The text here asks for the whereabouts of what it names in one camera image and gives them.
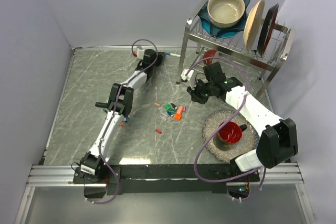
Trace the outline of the green highlighter cap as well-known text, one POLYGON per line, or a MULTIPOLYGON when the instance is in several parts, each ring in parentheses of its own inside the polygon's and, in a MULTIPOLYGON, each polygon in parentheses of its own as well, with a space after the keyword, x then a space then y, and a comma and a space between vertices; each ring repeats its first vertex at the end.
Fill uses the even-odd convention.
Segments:
POLYGON ((164 107, 165 107, 166 110, 170 110, 171 109, 171 106, 169 104, 165 104, 164 107))

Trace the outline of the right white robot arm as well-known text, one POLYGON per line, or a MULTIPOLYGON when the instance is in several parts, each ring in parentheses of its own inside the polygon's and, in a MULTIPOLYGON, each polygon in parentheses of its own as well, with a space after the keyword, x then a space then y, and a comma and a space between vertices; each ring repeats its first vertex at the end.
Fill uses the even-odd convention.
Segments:
POLYGON ((187 92, 192 101, 205 104, 209 97, 218 97, 236 109, 256 130, 259 142, 254 150, 233 159, 231 178, 242 181, 248 171, 259 168, 273 168, 298 154, 297 129, 295 122, 282 119, 263 106, 248 92, 248 83, 237 78, 228 78, 216 62, 203 68, 206 82, 197 79, 193 68, 183 70, 181 78, 189 82, 187 92))

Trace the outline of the orange highlighter cap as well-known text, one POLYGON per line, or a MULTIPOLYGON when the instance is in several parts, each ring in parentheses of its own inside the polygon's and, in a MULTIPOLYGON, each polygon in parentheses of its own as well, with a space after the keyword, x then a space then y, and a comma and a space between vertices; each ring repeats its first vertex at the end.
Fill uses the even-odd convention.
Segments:
POLYGON ((181 115, 180 114, 174 114, 174 118, 176 119, 176 120, 180 120, 181 119, 181 115))

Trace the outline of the steel dish rack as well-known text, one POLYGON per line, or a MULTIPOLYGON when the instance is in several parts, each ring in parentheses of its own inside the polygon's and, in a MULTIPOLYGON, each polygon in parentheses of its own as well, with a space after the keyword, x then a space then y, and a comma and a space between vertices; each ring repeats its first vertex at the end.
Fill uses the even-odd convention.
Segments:
POLYGON ((256 78, 261 81, 261 85, 260 89, 254 92, 254 96, 259 99, 266 92, 269 84, 288 59, 290 49, 295 40, 296 31, 285 25, 275 24, 268 47, 262 57, 256 52, 257 42, 253 45, 251 51, 245 48, 242 32, 239 32, 232 38, 223 39, 208 35, 202 28, 198 17, 198 12, 207 3, 208 0, 201 0, 186 21, 176 83, 179 84, 181 82, 182 71, 186 68, 184 60, 188 42, 193 41, 197 43, 196 58, 194 61, 198 61, 206 49, 215 49, 221 57, 257 71, 256 78))

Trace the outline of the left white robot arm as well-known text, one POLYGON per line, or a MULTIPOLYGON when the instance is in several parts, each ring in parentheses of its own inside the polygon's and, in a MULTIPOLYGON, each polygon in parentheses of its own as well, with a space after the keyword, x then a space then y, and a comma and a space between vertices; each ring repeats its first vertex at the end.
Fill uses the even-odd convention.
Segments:
POLYGON ((96 107, 107 110, 106 119, 96 141, 79 163, 80 171, 93 183, 100 182, 104 177, 103 165, 108 160, 106 156, 109 146, 120 123, 129 119, 135 90, 151 78, 154 68, 162 63, 165 53, 138 48, 136 55, 140 61, 133 74, 126 81, 112 85, 106 103, 95 104, 96 107))

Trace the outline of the blue capped white marker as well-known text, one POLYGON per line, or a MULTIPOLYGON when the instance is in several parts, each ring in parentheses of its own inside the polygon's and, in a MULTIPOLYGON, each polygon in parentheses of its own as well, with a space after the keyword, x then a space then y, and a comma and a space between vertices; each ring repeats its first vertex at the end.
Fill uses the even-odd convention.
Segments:
POLYGON ((170 52, 166 52, 165 53, 167 56, 173 56, 173 57, 180 57, 180 55, 178 55, 178 54, 173 54, 173 53, 170 53, 170 52))

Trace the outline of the black green highlighter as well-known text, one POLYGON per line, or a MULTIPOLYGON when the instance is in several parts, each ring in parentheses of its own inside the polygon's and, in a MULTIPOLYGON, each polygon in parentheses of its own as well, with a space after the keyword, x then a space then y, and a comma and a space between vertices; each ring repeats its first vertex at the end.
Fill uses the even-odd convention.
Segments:
POLYGON ((105 109, 108 108, 108 104, 107 103, 103 103, 103 102, 96 102, 95 106, 99 107, 99 108, 105 108, 105 109))

